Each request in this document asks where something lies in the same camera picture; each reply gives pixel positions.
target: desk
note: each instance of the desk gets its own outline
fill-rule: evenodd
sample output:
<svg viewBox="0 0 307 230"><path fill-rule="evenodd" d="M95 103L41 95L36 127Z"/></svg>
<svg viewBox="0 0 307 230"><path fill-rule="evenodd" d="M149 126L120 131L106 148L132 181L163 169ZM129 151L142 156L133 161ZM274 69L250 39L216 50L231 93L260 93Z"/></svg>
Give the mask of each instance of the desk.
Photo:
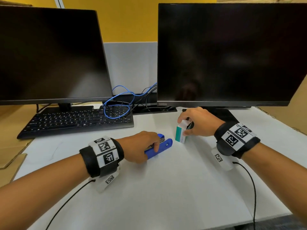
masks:
<svg viewBox="0 0 307 230"><path fill-rule="evenodd" d="M232 110L266 145L307 166L307 136L257 108ZM103 135L121 138L142 130L175 138L181 111L134 116L133 128L51 136L35 139L16 179L43 166L77 154ZM137 165L121 162L119 176L99 194L83 188L53 220L52 229L206 229L252 221L254 193L240 167L225 172L211 154L214 137L174 141L167 151ZM247 166L257 189L256 219L288 215L290 211ZM66 195L29 229L44 229L61 205L83 184Z"/></svg>

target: black monitor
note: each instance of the black monitor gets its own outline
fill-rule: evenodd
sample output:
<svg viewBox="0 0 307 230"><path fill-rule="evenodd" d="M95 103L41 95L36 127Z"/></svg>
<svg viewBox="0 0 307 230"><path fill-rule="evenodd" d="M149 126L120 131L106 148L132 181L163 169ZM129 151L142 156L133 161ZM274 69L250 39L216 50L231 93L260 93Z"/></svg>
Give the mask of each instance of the black monitor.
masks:
<svg viewBox="0 0 307 230"><path fill-rule="evenodd" d="M159 4L159 106L287 106L307 74L307 4Z"/></svg>
<svg viewBox="0 0 307 230"><path fill-rule="evenodd" d="M0 104L110 97L96 11L0 6Z"/></svg>

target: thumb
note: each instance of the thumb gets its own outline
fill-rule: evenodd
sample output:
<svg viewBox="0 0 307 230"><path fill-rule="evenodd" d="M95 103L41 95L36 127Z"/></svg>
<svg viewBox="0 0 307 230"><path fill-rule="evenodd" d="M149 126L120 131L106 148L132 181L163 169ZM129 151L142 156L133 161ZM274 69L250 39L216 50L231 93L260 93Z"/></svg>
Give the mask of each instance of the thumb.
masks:
<svg viewBox="0 0 307 230"><path fill-rule="evenodd" d="M192 129L189 129L189 130L185 130L185 131L183 132L183 135L184 135L184 136L187 136L187 135L194 135L194 134L193 134L193 128L192 128Z"/></svg>

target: keyboard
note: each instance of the keyboard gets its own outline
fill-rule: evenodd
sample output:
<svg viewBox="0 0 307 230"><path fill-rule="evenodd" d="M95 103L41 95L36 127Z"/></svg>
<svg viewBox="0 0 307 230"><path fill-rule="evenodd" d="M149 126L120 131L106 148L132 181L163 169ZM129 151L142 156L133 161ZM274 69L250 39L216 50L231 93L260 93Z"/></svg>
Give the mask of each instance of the keyboard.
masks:
<svg viewBox="0 0 307 230"><path fill-rule="evenodd" d="M116 118L123 115L127 110L128 107L126 106L113 106L106 109L106 114L109 117ZM109 119L105 116L102 106L100 109L93 109L93 106L76 106L68 112L60 112L59 108L50 107L36 114L19 133L17 139L32 139L40 136L133 126L131 112L121 118Z"/></svg>

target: person's right hand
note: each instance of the person's right hand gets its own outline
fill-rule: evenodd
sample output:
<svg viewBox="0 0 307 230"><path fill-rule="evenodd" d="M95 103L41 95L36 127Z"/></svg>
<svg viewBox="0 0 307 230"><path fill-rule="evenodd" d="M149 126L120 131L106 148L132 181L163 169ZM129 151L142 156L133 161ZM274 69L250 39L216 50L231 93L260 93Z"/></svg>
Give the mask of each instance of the person's right hand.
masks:
<svg viewBox="0 0 307 230"><path fill-rule="evenodd" d="M177 122L181 123L182 120L185 120L188 117L190 118L190 122L194 122L194 127L192 129L185 130L183 133L184 136L211 136L214 135L215 131L220 125L225 123L223 120L220 120L218 117L201 107L188 108L185 112L181 113Z"/></svg>

